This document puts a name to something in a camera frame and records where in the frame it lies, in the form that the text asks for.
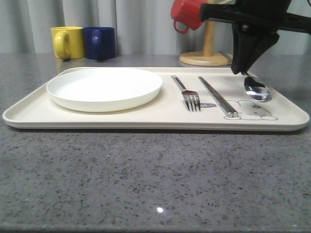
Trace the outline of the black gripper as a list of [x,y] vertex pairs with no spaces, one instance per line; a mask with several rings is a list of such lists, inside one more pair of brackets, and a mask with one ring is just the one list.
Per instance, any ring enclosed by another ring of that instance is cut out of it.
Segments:
[[311,19],[288,13],[290,0],[237,0],[234,4],[207,4],[200,7],[199,19],[232,23],[234,74],[246,74],[250,67],[279,40],[278,33],[269,33],[255,41],[255,33],[243,25],[272,31],[311,33]]

